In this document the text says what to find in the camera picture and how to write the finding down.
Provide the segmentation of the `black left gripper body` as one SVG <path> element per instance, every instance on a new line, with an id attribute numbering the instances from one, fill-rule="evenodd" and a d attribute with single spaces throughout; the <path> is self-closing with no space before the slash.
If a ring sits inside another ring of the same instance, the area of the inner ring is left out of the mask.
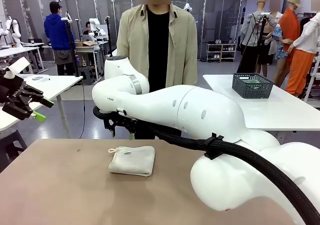
<path id="1" fill-rule="evenodd" d="M 23 102 L 20 98 L 13 97 L 24 86 L 24 79 L 16 76 L 9 69 L 0 70 L 0 103 L 2 105 L 8 102 L 14 102 L 18 106 L 22 106 Z"/>

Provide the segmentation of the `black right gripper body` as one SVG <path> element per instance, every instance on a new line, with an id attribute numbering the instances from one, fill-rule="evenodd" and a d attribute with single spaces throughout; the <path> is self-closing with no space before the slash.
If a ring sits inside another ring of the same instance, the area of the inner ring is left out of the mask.
<path id="1" fill-rule="evenodd" d="M 116 127 L 124 127 L 129 132 L 137 130 L 137 120 L 124 116 L 106 116 L 103 118 L 104 128 L 114 132 Z"/>

